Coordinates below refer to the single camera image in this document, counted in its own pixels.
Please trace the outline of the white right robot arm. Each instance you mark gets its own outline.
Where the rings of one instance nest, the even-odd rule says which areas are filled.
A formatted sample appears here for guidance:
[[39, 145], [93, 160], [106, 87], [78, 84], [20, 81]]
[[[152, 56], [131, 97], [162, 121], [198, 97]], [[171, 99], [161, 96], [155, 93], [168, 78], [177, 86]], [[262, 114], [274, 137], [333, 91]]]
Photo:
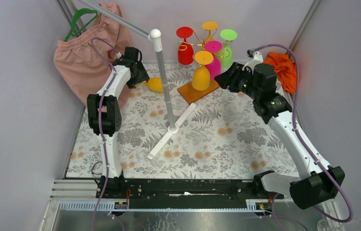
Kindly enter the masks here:
[[315, 149], [301, 127], [293, 122], [292, 107], [284, 96], [276, 91], [277, 75], [269, 64], [257, 64], [253, 69], [233, 63], [214, 80], [222, 89], [242, 92], [253, 100], [255, 112], [262, 118], [283, 143], [293, 159], [297, 178], [268, 170], [253, 177], [253, 194], [265, 198], [272, 193], [289, 196], [301, 209], [316, 206], [333, 199], [345, 173], [332, 165]]

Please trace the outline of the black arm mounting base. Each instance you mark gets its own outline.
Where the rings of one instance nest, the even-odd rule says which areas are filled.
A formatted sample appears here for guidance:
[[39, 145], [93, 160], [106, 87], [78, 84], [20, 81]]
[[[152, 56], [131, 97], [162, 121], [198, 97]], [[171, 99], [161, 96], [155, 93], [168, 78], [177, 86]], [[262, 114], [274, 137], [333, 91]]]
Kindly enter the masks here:
[[247, 200], [267, 204], [276, 194], [252, 180], [107, 179], [101, 176], [96, 198], [122, 199], [130, 209], [244, 209]]

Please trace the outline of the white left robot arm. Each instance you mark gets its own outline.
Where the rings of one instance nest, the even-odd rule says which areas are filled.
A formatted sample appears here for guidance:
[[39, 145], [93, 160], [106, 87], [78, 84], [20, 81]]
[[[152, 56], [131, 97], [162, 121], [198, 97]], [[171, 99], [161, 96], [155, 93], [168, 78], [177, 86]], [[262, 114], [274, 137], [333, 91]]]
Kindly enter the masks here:
[[103, 152], [105, 178], [118, 178], [122, 167], [119, 161], [117, 137], [122, 125], [118, 98], [125, 86], [135, 88], [148, 81], [149, 76], [142, 64], [142, 52], [126, 47], [124, 55], [112, 63], [112, 72], [96, 94], [87, 97], [88, 122]]

